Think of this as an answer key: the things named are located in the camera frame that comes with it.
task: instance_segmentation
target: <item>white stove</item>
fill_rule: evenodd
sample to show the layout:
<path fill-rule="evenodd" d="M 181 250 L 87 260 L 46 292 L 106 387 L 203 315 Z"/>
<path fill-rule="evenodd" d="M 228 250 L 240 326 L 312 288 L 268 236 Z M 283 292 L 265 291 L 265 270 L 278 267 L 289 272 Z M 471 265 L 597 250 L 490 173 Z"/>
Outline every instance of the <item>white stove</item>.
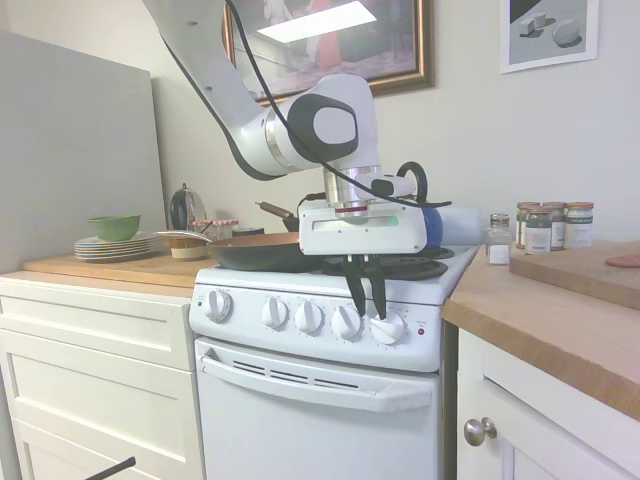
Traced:
<path fill-rule="evenodd" d="M 482 237 L 479 211 L 443 213 L 447 271 L 386 280 L 385 320 L 368 280 L 360 318 L 341 276 L 198 274 L 190 324 L 203 335 L 208 478 L 442 478 L 440 311 Z"/>
<path fill-rule="evenodd" d="M 363 280 L 360 318 L 346 280 L 314 273 L 211 268 L 196 279 L 190 321 L 201 335 L 240 345 L 371 367 L 435 372 L 440 366 L 440 309 L 477 247 L 449 246 L 449 268 L 420 281 L 387 280 L 387 320 L 376 320 Z"/>

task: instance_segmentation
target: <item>framed picture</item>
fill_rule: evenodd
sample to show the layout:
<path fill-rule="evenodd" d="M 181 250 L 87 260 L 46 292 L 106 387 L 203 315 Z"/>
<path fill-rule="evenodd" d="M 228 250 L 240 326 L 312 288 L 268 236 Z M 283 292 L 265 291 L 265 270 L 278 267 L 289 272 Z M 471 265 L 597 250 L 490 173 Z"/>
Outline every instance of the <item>framed picture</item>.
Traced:
<path fill-rule="evenodd" d="M 432 87 L 433 0 L 235 0 L 267 85 L 277 100 L 322 77 L 352 73 L 374 95 Z M 226 11 L 229 59 L 260 103 L 266 98 Z"/>
<path fill-rule="evenodd" d="M 502 73 L 598 57 L 599 0 L 500 0 Z"/>

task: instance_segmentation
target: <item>wooden countertop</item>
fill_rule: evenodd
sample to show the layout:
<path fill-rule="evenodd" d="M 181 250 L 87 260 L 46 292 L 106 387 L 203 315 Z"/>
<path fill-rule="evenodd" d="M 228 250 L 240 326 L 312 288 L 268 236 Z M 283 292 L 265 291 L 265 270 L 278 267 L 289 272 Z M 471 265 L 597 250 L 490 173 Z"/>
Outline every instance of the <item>wooden countertop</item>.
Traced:
<path fill-rule="evenodd" d="M 78 260 L 73 255 L 64 255 L 29 260 L 22 264 L 22 269 L 38 273 L 193 289 L 198 272 L 216 265 L 218 262 L 213 258 L 181 262 L 172 258 L 170 254 L 119 263 L 90 263 Z"/>
<path fill-rule="evenodd" d="M 637 310 L 490 266 L 481 249 L 443 318 L 640 421 Z"/>
<path fill-rule="evenodd" d="M 102 290 L 116 290 L 120 292 L 145 293 L 150 295 L 163 295 L 170 297 L 191 298 L 193 296 L 193 287 L 170 287 L 167 285 L 153 285 L 150 283 L 104 280 L 101 278 L 57 275 L 52 273 L 20 271 L 0 275 L 0 279 L 3 278 L 19 280 L 23 282 L 40 282 L 71 287 L 99 288 Z"/>

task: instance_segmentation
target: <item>wooden board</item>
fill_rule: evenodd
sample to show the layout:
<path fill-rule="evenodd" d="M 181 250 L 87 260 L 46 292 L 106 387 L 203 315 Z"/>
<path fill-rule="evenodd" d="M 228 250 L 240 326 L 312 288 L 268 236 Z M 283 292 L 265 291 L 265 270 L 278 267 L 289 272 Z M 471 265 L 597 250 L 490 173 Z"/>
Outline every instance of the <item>wooden board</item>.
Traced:
<path fill-rule="evenodd" d="M 640 253 L 640 242 L 609 244 L 548 255 L 516 256 L 509 270 L 624 307 L 640 310 L 640 270 L 613 267 L 607 258 Z"/>
<path fill-rule="evenodd" d="M 218 262 L 212 258 L 180 262 L 166 254 L 120 263 L 88 263 L 78 260 L 73 255 L 64 255 L 30 260 L 22 264 L 22 269 L 31 272 L 193 288 L 198 271 L 216 265 Z"/>
<path fill-rule="evenodd" d="M 513 275 L 481 250 L 442 316 L 640 421 L 640 312 Z"/>

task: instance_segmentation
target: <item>plate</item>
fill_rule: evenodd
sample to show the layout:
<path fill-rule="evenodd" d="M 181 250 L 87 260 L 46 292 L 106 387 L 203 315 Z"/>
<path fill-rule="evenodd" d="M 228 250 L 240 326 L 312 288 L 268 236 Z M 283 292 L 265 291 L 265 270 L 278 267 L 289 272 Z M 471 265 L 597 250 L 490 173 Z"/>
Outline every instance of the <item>plate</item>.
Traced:
<path fill-rule="evenodd" d="M 143 249 L 143 248 L 157 248 L 159 245 L 162 245 L 161 241 L 150 241 L 150 242 L 144 242 L 144 243 L 135 243 L 133 245 L 123 245 L 123 246 L 118 246 L 118 247 L 78 247 L 76 246 L 74 248 L 74 250 L 76 252 L 83 252 L 83 253 L 104 253 L 104 252 L 124 252 L 127 250 L 135 250 L 135 249 Z"/>
<path fill-rule="evenodd" d="M 98 237 L 90 237 L 78 240 L 75 245 L 76 247 L 118 247 L 149 242 L 158 238 L 160 237 L 157 237 L 155 234 L 150 232 L 138 232 L 131 240 L 124 240 L 122 242 L 105 242 L 104 240 L 100 240 Z"/>
<path fill-rule="evenodd" d="M 103 257 L 121 257 L 123 255 L 134 255 L 138 253 L 157 252 L 160 248 L 139 248 L 135 250 L 125 250 L 122 252 L 75 252 L 79 258 L 103 258 Z"/>
<path fill-rule="evenodd" d="M 154 255 L 158 255 L 158 253 L 159 253 L 158 250 L 152 250 L 149 252 L 133 253 L 129 255 L 119 255 L 116 257 L 83 258 L 83 257 L 78 257 L 76 255 L 76 258 L 84 262 L 91 262 L 91 263 L 118 263 L 118 262 L 130 262 L 132 260 L 140 260 L 142 258 L 153 257 Z"/>

